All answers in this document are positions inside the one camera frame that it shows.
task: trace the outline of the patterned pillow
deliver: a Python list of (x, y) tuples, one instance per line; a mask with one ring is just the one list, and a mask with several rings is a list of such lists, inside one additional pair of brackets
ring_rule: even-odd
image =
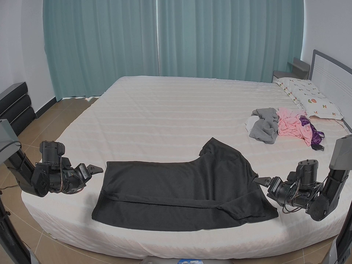
[(326, 98), (310, 80), (283, 77), (274, 82), (279, 84), (299, 108), (306, 111), (307, 116), (339, 120), (344, 117), (339, 108)]

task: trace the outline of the white bed sheet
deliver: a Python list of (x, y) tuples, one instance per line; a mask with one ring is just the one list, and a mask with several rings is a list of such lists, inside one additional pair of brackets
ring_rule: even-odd
[[(255, 108), (296, 109), (275, 83), (184, 77), (123, 77), (84, 111), (57, 141), (73, 166), (83, 162), (106, 168), (106, 161), (184, 162), (198, 157), (214, 137), (239, 150), (260, 176), (285, 179), (304, 159), (319, 161), (318, 181), (328, 174), (336, 139), (347, 134), (334, 120), (312, 119), (326, 138), (325, 151), (302, 139), (279, 136), (266, 145), (249, 138), (245, 121)], [(321, 222), (301, 210), (261, 223), (196, 232), (154, 232), (96, 222), (91, 213), (104, 174), (94, 175), (76, 195), (22, 193), (34, 219), (65, 243), (114, 256), (144, 258), (247, 258), (287, 253), (338, 234), (352, 198), (352, 179), (339, 205)]]

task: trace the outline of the white headboard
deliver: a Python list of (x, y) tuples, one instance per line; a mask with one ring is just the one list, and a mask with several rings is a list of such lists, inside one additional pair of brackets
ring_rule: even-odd
[(352, 69), (314, 50), (309, 79), (338, 106), (352, 132)]

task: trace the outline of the white label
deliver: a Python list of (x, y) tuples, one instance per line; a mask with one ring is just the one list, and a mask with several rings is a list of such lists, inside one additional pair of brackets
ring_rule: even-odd
[(83, 165), (80, 165), (80, 170), (81, 170), (81, 172), (82, 172), (83, 177), (84, 177), (85, 179), (87, 179), (87, 178), (88, 178), (88, 175), (87, 175), (86, 170), (85, 170), (85, 168), (83, 167)]
[(280, 178), (277, 179), (277, 181), (276, 181), (274, 187), (272, 188), (272, 192), (273, 192), (273, 193), (275, 193), (275, 191), (276, 191), (277, 187), (279, 186), (280, 182), (281, 182), (281, 179), (280, 179)]

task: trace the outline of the pink cloth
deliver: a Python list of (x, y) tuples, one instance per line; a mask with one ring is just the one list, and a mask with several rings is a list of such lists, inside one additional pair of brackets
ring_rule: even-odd
[(304, 139), (307, 146), (310, 146), (312, 137), (310, 124), (302, 126), (300, 121), (301, 116), (307, 115), (305, 111), (279, 108), (276, 114), (279, 116), (278, 134), (280, 136), (296, 136)]

